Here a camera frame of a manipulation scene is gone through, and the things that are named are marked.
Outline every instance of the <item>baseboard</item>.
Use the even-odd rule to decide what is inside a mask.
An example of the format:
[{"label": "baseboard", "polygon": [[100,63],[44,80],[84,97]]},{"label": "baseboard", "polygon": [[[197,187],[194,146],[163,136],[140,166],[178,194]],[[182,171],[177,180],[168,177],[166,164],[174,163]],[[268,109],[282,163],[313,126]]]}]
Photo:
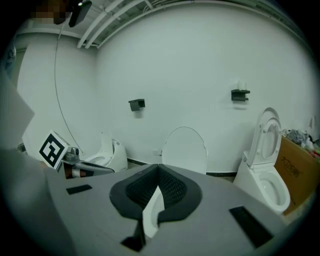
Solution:
[{"label": "baseboard", "polygon": [[[133,163],[138,166],[148,165],[148,163],[140,162],[140,161],[133,160],[130,158],[127,158],[127,161],[129,163]],[[213,176],[213,177],[235,177],[237,175],[237,173],[236,172],[207,172],[206,175]]]}]

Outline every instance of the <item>ceiling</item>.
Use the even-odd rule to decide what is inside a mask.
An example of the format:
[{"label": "ceiling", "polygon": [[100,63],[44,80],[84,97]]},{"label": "ceiling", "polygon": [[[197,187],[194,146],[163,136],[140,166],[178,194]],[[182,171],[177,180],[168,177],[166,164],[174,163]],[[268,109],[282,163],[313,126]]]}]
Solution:
[{"label": "ceiling", "polygon": [[[81,39],[89,26],[94,22],[94,20],[104,12],[104,9],[107,8],[110,4],[115,1],[118,1],[118,5],[112,9],[111,12],[108,12],[105,17],[94,27],[94,29],[89,33],[86,41],[86,44],[95,32],[109,19],[112,18],[113,15],[117,16],[117,12],[120,11],[126,5],[133,3],[133,0],[91,0],[92,6],[88,11],[85,19],[79,23],[75,27],[69,27],[68,24],[54,25],[54,24],[41,24],[36,23],[33,20],[27,20],[17,32],[18,34],[26,34],[26,33],[54,33],[59,34],[61,28],[63,27],[62,34],[79,38]],[[114,21],[112,21],[93,41],[92,46],[96,46],[99,48],[99,45],[106,41],[110,36],[113,35],[113,32],[117,29],[121,29],[125,24],[129,24],[135,17],[142,17],[143,13],[151,13],[152,11],[157,11],[161,9],[163,6],[174,5],[180,2],[180,4],[192,4],[192,3],[217,3],[222,1],[214,1],[214,0],[142,0],[137,5],[125,10],[123,14],[117,17]],[[246,9],[250,9],[252,11],[258,12],[267,16],[268,18],[278,22],[283,25],[287,29],[289,29],[295,36],[297,36],[303,43],[306,42],[304,35],[300,31],[300,29],[295,25],[295,23],[291,20],[291,18],[272,0],[224,0],[226,4],[229,5],[237,5]]]}]

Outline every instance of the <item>toilet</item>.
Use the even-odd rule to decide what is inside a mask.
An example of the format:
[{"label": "toilet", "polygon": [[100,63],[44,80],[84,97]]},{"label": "toilet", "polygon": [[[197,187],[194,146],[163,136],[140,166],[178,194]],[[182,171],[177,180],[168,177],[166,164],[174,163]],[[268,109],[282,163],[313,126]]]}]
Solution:
[{"label": "toilet", "polygon": [[[186,126],[173,130],[162,148],[162,163],[206,174],[208,151],[199,133]],[[158,231],[158,213],[165,210],[164,199],[159,187],[143,210],[143,229],[148,238]]]},{"label": "toilet", "polygon": [[99,152],[88,157],[85,161],[111,168],[116,173],[128,169],[125,147],[119,141],[112,139],[108,133],[101,134],[101,148]]},{"label": "toilet", "polygon": [[268,107],[257,120],[250,152],[243,152],[233,182],[277,214],[290,204],[288,188],[275,169],[281,138],[278,113]]}]

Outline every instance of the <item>cardboard box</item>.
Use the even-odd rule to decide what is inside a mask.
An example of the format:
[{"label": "cardboard box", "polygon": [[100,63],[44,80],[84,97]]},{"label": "cardboard box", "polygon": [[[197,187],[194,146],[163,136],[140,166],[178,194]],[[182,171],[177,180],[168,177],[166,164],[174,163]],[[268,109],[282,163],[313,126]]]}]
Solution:
[{"label": "cardboard box", "polygon": [[307,150],[282,137],[278,158],[274,165],[290,193],[287,215],[298,208],[314,192],[320,182],[320,164]]}]

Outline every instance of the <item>wall-mounted holder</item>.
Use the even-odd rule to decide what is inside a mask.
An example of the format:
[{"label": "wall-mounted holder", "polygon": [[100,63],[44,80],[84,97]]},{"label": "wall-mounted holder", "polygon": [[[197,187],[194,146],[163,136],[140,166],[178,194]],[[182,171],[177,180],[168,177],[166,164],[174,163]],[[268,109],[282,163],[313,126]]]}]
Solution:
[{"label": "wall-mounted holder", "polygon": [[140,111],[140,108],[144,108],[146,106],[143,98],[130,100],[129,103],[131,111]]},{"label": "wall-mounted holder", "polygon": [[249,94],[249,90],[239,90],[235,89],[231,91],[231,100],[232,101],[239,101],[239,102],[245,102],[248,101],[249,99],[246,98],[246,94]]}]

